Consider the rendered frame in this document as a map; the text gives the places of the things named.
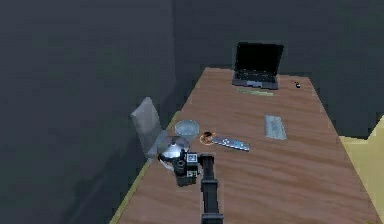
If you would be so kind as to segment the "grey remote control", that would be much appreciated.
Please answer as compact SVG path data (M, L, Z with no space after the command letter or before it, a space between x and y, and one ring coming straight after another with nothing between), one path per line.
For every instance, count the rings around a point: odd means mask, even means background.
M228 148L233 148L241 151L248 151L250 149L250 145L243 141L221 137L221 136L213 137L212 142L217 145L221 145L221 146L225 146Z

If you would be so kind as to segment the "black open laptop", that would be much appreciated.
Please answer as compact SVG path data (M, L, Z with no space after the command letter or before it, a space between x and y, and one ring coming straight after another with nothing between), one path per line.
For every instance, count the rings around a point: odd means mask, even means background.
M235 86L277 90L277 73L284 46L239 42L232 84Z

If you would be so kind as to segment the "clear glass bowl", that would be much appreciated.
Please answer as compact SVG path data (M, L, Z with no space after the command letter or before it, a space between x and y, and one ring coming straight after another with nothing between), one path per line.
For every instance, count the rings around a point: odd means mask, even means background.
M175 134L193 140L200 131L199 124L194 120L181 120L174 127Z

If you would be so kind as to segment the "brown wooden table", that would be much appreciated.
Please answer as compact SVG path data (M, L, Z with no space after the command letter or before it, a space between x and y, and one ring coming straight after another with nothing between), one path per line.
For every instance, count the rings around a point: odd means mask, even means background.
M205 69L178 114L250 145L191 144L215 156L224 224L384 224L309 78L279 76L274 96L236 92L231 79L228 69ZM286 140L265 136L266 115L282 119Z

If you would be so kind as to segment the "grey chair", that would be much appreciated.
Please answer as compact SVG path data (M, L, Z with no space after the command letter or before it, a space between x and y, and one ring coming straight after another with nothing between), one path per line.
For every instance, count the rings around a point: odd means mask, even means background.
M161 127L158 112L150 97L131 113L131 119L138 134L143 154L147 159L154 159L158 145L164 140L167 131Z

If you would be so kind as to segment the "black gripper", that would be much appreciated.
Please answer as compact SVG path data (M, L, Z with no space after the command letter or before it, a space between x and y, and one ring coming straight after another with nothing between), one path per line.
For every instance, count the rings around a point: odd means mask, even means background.
M196 183L198 176L198 154L181 151L180 156L173 162L174 174L179 187Z

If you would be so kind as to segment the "shiny silver domed jar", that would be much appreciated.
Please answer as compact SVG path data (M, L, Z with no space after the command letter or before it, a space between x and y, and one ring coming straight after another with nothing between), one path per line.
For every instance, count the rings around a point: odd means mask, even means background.
M157 159L168 170L174 171L172 162L180 157L182 150L188 152L190 143L187 139L180 136L166 136L157 147Z

